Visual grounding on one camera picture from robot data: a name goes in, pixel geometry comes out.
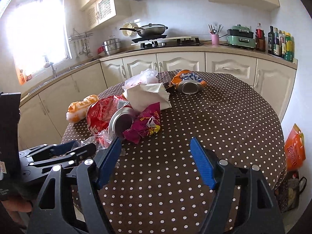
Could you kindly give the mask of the person's left hand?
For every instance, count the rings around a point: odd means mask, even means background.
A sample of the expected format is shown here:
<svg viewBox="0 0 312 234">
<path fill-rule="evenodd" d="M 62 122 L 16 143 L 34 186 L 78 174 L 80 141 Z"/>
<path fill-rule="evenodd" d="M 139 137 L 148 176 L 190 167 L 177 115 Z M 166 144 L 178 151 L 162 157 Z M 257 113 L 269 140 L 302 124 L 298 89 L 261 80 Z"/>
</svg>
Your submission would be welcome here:
<svg viewBox="0 0 312 234">
<path fill-rule="evenodd" d="M 7 200 L 1 201 L 1 203 L 5 209 L 12 212 L 29 213 L 33 208 L 30 202 L 18 197 L 10 197 Z"/>
</svg>

